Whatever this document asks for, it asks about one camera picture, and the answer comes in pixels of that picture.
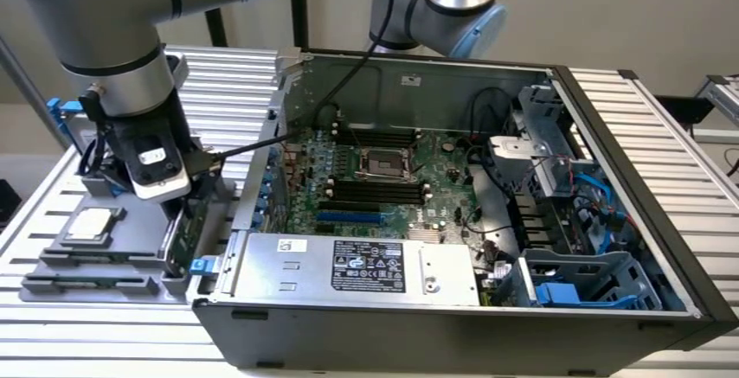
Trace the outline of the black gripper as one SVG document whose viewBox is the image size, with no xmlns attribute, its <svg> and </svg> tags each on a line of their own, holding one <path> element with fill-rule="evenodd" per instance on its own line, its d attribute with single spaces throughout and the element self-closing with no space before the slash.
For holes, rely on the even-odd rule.
<svg viewBox="0 0 739 378">
<path fill-rule="evenodd" d="M 220 169 L 195 141 L 176 89 L 149 110 L 113 116 L 108 123 L 108 145 L 139 199 L 193 201 L 215 194 Z"/>
</svg>

